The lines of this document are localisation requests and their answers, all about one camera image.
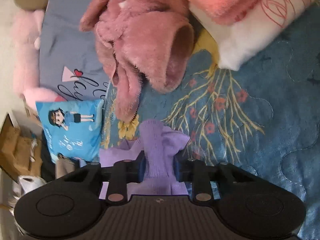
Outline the purple sweatshirt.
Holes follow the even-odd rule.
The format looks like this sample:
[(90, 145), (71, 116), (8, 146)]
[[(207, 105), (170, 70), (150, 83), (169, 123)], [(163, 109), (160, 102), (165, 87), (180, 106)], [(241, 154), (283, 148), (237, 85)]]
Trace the purple sweatshirt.
[(146, 169), (141, 183), (127, 184), (127, 195), (187, 195), (184, 183), (177, 181), (174, 156), (183, 150), (190, 137), (164, 126), (159, 120), (145, 120), (139, 125), (139, 138), (123, 140), (119, 146), (100, 150), (102, 167), (111, 167), (122, 160), (136, 160), (141, 151), (146, 158)]

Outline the folded beige garment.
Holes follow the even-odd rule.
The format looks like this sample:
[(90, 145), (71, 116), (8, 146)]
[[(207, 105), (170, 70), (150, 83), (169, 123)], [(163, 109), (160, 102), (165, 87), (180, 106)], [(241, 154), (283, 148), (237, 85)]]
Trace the folded beige garment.
[(59, 179), (75, 170), (75, 164), (69, 159), (58, 159), (55, 164), (55, 178)]

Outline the blue cartoon police pillow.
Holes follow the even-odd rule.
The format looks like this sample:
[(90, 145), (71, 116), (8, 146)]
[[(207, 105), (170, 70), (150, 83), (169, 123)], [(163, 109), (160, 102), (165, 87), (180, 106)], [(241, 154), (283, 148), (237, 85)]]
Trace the blue cartoon police pillow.
[(101, 143), (103, 106), (102, 99), (36, 103), (52, 162), (61, 156), (96, 161)]

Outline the blue gold patterned quilt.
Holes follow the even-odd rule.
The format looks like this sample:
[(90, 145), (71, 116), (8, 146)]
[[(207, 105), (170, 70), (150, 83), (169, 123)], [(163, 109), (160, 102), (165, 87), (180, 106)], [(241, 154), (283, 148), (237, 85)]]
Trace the blue gold patterned quilt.
[(299, 236), (319, 239), (319, 3), (237, 72), (218, 67), (214, 39), (191, 23), (196, 43), (176, 90), (159, 94), (145, 83), (126, 124), (108, 88), (102, 147), (135, 139), (144, 120), (161, 120), (189, 135), (187, 156), (229, 162), (297, 195), (306, 206)]

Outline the white plastic bag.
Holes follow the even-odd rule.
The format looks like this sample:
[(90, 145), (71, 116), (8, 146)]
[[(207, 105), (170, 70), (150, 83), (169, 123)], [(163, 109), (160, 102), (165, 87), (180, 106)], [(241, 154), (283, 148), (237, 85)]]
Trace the white plastic bag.
[(37, 176), (19, 176), (18, 181), (13, 184), (12, 197), (8, 200), (9, 210), (14, 214), (14, 208), (18, 200), (25, 194), (46, 184), (46, 181)]

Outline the cardboard boxes stack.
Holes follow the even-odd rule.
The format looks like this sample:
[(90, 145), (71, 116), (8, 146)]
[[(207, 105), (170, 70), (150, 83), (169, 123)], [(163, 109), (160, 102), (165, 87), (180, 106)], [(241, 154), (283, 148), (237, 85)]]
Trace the cardboard boxes stack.
[(14, 181), (19, 176), (41, 175), (41, 146), (39, 139), (21, 135), (10, 115), (6, 115), (1, 127), (1, 169)]

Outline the grey printed sofa cover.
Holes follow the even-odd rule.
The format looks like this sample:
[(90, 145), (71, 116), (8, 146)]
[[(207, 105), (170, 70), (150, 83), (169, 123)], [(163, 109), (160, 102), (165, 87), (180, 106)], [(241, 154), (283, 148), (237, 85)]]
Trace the grey printed sofa cover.
[(102, 99), (109, 78), (95, 51), (93, 32), (79, 30), (91, 0), (49, 0), (40, 45), (40, 86), (66, 100)]

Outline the folded white floral cloth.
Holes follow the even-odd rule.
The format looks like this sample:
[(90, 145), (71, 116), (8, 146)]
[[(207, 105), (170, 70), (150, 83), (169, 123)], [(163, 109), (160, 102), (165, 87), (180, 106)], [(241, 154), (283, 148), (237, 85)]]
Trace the folded white floral cloth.
[(242, 20), (232, 25), (213, 22), (193, 4), (190, 10), (217, 44), (218, 67), (237, 71), (242, 64), (266, 48), (314, 1), (260, 0)]

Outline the pink fleece garment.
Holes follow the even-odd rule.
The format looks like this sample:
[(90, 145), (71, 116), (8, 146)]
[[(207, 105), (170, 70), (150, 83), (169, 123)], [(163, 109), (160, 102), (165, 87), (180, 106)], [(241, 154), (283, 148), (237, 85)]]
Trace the pink fleece garment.
[(116, 87), (115, 114), (130, 122), (143, 81), (159, 93), (181, 83), (194, 44), (187, 0), (91, 0), (79, 28), (92, 31), (105, 73)]

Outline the pink plush toy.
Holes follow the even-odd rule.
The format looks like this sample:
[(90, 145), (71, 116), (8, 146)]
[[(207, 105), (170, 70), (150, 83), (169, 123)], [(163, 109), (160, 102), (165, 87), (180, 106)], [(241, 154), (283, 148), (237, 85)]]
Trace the pink plush toy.
[(15, 50), (13, 90), (34, 111), (37, 102), (65, 101), (56, 92), (40, 86), (40, 37), (43, 20), (43, 10), (21, 9), (12, 25)]

